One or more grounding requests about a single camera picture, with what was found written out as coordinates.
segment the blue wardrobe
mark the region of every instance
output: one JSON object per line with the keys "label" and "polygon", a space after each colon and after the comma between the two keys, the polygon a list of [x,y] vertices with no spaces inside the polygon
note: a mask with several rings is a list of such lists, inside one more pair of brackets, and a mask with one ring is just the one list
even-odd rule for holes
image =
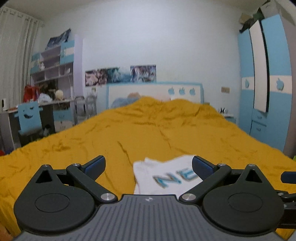
{"label": "blue wardrobe", "polygon": [[239,127],[284,150],[292,104],[292,71],[280,15],[239,35],[242,90]]}

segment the round black cover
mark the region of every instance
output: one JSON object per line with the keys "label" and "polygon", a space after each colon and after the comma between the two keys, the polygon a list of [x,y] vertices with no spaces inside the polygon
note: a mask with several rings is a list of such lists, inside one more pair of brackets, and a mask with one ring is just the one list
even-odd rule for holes
{"label": "round black cover", "polygon": [[275,191],[252,182],[213,189],[204,197],[203,209],[218,226],[241,234],[274,230],[284,213]]}
{"label": "round black cover", "polygon": [[51,183],[34,185],[17,199],[14,212],[25,230],[41,234],[64,233],[85,223],[93,214],[92,196],[77,187]]}

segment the gray ribbed platform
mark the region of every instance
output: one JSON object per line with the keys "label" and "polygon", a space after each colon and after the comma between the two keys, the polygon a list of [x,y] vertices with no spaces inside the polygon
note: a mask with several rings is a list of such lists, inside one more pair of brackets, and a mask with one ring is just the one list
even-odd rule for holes
{"label": "gray ribbed platform", "polygon": [[85,226],[64,235],[41,237],[22,233],[17,241],[280,241],[275,233],[236,237],[211,226],[193,205],[174,196],[125,195],[104,204]]}

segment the blue apple decoration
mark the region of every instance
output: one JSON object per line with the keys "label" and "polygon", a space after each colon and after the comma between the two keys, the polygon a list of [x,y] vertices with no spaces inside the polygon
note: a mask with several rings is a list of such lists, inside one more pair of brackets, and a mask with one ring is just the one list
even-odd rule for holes
{"label": "blue apple decoration", "polygon": [[244,82],[244,85],[245,85],[246,89],[248,89],[250,86],[250,82],[246,79],[246,81]]}
{"label": "blue apple decoration", "polygon": [[284,89],[284,82],[280,80],[280,78],[278,78],[277,82],[276,82],[276,88],[280,91],[283,91]]}
{"label": "blue apple decoration", "polygon": [[184,89],[184,88],[179,89],[179,94],[180,94],[180,95],[185,95],[185,89]]}
{"label": "blue apple decoration", "polygon": [[190,95],[195,95],[195,89],[192,88],[192,89],[189,91],[189,94],[190,94]]}
{"label": "blue apple decoration", "polygon": [[173,87],[170,88],[170,89],[168,89],[168,94],[169,94],[169,95],[174,95],[174,94],[175,94],[175,90],[174,90]]}

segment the white wardrobe panel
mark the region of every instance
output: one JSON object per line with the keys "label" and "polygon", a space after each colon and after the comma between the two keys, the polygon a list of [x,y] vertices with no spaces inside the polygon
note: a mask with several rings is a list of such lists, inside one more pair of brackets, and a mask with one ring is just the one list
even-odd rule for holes
{"label": "white wardrobe panel", "polygon": [[257,21],[250,28],[254,67],[255,67],[255,99],[254,109],[262,112],[266,112],[267,108],[267,95],[268,95],[268,83],[267,83],[267,63],[264,40],[262,36],[260,22]]}

